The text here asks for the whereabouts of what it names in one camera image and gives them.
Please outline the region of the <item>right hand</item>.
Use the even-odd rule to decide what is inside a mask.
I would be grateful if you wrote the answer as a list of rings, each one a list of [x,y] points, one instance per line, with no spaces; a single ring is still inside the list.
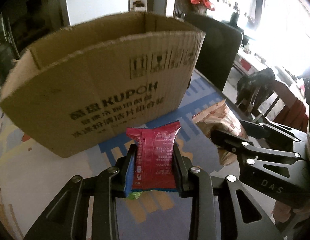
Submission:
[[[310,213],[310,205],[304,206],[302,209],[293,209],[278,200],[275,202],[274,209],[272,211],[275,221],[280,223],[287,222],[292,213],[298,215]]]

